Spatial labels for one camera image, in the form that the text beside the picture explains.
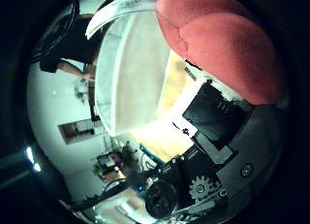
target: white plastic cover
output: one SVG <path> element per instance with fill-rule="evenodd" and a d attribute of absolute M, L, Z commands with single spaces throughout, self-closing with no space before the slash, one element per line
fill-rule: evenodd
<path fill-rule="evenodd" d="M 95 81 L 97 111 L 111 136 L 155 120 L 169 54 L 154 12 L 124 16 L 111 25 Z"/>

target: white gear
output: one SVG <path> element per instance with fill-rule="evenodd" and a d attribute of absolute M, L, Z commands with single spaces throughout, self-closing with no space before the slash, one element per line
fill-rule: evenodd
<path fill-rule="evenodd" d="M 196 179 L 192 180 L 192 185 L 190 185 L 190 194 L 198 202 L 217 191 L 219 187 L 220 183 L 218 181 L 213 182 L 207 176 L 201 176 L 201 178 L 197 176 Z"/>

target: fisheye lens view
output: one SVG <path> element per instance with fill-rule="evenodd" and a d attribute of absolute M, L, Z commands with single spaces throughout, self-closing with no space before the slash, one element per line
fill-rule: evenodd
<path fill-rule="evenodd" d="M 30 170 L 0 191 L 31 175 L 77 223 L 230 223 L 256 203 L 295 97 L 255 2 L 66 4 L 26 66 Z"/>

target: wire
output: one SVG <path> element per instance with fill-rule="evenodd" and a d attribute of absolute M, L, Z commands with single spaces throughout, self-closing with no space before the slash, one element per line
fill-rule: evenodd
<path fill-rule="evenodd" d="M 143 157 L 144 157 L 145 153 L 142 154 L 140 160 L 139 160 L 139 163 L 140 163 L 140 166 L 141 166 L 141 169 L 144 171 L 144 166 L 143 166 Z"/>
<path fill-rule="evenodd" d="M 103 192 L 107 192 L 108 188 L 109 188 L 112 184 L 114 184 L 115 182 L 118 182 L 118 181 L 125 181 L 125 180 L 126 180 L 126 178 L 116 178 L 116 179 L 110 181 L 110 182 L 106 185 L 106 187 L 104 188 L 104 191 L 103 191 Z"/>
<path fill-rule="evenodd" d="M 148 161 L 145 162 L 145 165 L 146 165 L 146 168 L 147 168 L 148 170 L 152 170 L 152 169 L 155 168 L 155 166 L 154 166 L 154 165 L 151 165 Z"/>

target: white label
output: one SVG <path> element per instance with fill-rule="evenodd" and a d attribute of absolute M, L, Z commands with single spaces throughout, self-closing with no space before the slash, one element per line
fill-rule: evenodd
<path fill-rule="evenodd" d="M 92 17 L 85 35 L 89 40 L 102 26 L 126 14 L 156 11 L 156 2 L 157 0 L 115 0 Z"/>

